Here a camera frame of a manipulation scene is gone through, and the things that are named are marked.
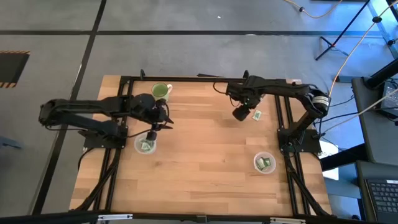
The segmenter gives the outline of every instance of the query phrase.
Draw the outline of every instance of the wooden tabletop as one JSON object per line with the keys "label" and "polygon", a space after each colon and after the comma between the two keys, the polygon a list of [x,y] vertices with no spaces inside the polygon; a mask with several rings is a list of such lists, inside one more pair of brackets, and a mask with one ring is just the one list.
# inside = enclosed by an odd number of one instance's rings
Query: wooden tabletop
{"label": "wooden tabletop", "polygon": [[[104,76],[98,99],[115,96],[119,80],[120,76]],[[155,83],[134,82],[133,95],[150,93]],[[232,115],[234,107],[229,97],[214,91],[213,83],[170,84],[174,87],[168,102],[173,129],[158,132],[157,149],[152,155],[139,154],[134,149],[134,138],[127,140],[112,211],[292,216],[284,160],[277,142],[274,96],[267,95],[257,106],[262,111],[259,121],[251,118],[253,111],[244,121],[238,121]],[[216,87],[225,91],[226,83],[217,83]],[[290,102],[297,121],[304,108],[295,99]],[[109,118],[96,114],[94,119]],[[129,135],[149,128],[132,118],[127,119],[127,125]],[[261,151],[271,153],[277,161],[272,174],[263,175],[254,169],[253,158]],[[79,206],[98,182],[103,154],[104,149],[95,149],[82,160],[70,208]],[[300,155],[308,189],[331,213],[318,159],[309,153]],[[101,208],[107,189],[105,186]],[[299,192],[296,186],[302,212]]]}

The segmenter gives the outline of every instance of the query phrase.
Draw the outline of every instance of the tripod stand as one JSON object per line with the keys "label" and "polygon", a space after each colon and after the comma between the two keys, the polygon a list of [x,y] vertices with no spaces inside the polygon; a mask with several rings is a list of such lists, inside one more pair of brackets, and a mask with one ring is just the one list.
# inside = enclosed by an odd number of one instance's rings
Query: tripod stand
{"label": "tripod stand", "polygon": [[359,16],[359,14],[362,12],[362,10],[368,5],[370,0],[367,0],[365,4],[362,6],[362,8],[356,13],[356,15],[353,17],[353,19],[349,22],[349,24],[345,27],[345,29],[342,31],[342,33],[337,37],[337,39],[331,43],[329,40],[326,40],[324,37],[320,37],[323,41],[325,41],[328,44],[328,48],[324,50],[315,60],[320,59],[324,54],[326,54],[329,50],[337,50],[344,55],[348,56],[346,52],[343,50],[340,50],[336,47],[337,42],[340,40],[340,38],[344,35],[344,33],[347,31],[347,29],[350,27],[350,25],[355,21],[355,19]]}

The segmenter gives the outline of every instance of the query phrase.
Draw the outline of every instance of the gray floor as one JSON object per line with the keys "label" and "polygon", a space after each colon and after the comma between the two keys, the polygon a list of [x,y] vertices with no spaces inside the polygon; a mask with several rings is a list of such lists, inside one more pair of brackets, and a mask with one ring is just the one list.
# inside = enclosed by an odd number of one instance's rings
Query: gray floor
{"label": "gray floor", "polygon": [[[297,2],[313,14],[321,14],[334,4]],[[99,5],[100,0],[3,0],[0,1],[0,29],[90,30]],[[344,2],[329,16],[313,20],[299,14],[283,0],[250,0],[249,3],[238,0],[113,0],[108,1],[99,28],[333,31],[342,30],[361,5]],[[371,19],[369,10],[365,9],[350,30],[365,31]],[[29,213],[55,137],[55,133],[37,122],[39,105],[52,98],[69,97],[87,40],[85,35],[0,35],[0,49],[32,52],[17,87],[0,88],[3,105],[0,107],[0,135],[18,140],[24,146],[21,150],[0,149],[0,217]],[[338,46],[349,52],[358,40],[359,37],[344,37]],[[96,98],[103,75],[138,75],[142,68],[146,74],[157,76],[208,73],[225,77],[241,77],[247,69],[265,78],[300,78],[326,91],[345,56],[329,52],[321,60],[314,61],[325,47],[318,37],[303,36],[97,36],[78,98]],[[382,38],[366,38],[342,75],[368,76],[392,59]],[[347,100],[352,95],[350,87],[350,84],[337,84],[332,103]],[[356,111],[354,101],[333,108],[329,117],[352,111]],[[323,128],[342,120],[324,123]],[[326,137],[341,147],[363,142],[357,119],[333,129]],[[83,138],[76,133],[67,134],[44,212],[68,209],[82,143]],[[331,197],[333,212],[341,217],[356,213],[344,207],[348,201],[354,203],[346,198]]]}

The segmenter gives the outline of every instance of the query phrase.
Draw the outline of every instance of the desk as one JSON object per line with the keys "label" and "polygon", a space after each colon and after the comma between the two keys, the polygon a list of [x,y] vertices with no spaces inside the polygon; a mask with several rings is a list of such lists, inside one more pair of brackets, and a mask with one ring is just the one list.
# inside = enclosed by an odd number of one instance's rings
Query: desk
{"label": "desk", "polygon": [[[98,99],[115,96],[120,76],[104,76]],[[150,93],[157,82],[134,82],[132,94]],[[158,133],[157,149],[142,155],[134,149],[134,138],[122,150],[113,194],[113,212],[179,213],[209,215],[292,216],[287,175],[277,143],[275,97],[266,96],[257,107],[260,121],[252,114],[237,121],[229,98],[209,82],[165,82],[173,85],[168,102],[173,129]],[[217,83],[225,91],[226,83]],[[304,108],[291,99],[294,120]],[[94,115],[95,119],[109,119]],[[129,135],[149,125],[127,119]],[[253,158],[270,152],[276,170],[262,175],[254,170]],[[70,208],[76,208],[98,182],[104,149],[91,151],[82,160]],[[331,213],[328,195],[317,158],[301,153],[305,183],[317,202]],[[104,208],[106,190],[100,208]],[[296,187],[299,211],[303,210]]]}
{"label": "desk", "polygon": [[[358,111],[365,110],[380,99],[379,90],[366,88],[362,78],[353,79],[352,84]],[[322,159],[324,170],[350,164],[356,160],[398,165],[397,126],[375,111],[363,113],[359,116],[359,121],[364,144]]]}
{"label": "desk", "polygon": [[383,164],[373,164],[370,162],[356,161],[355,162],[356,172],[358,175],[358,186],[361,190],[361,198],[364,208],[364,215],[366,221],[376,222],[374,216],[371,199],[366,189],[366,179],[389,179],[398,180],[398,166],[389,166]]}

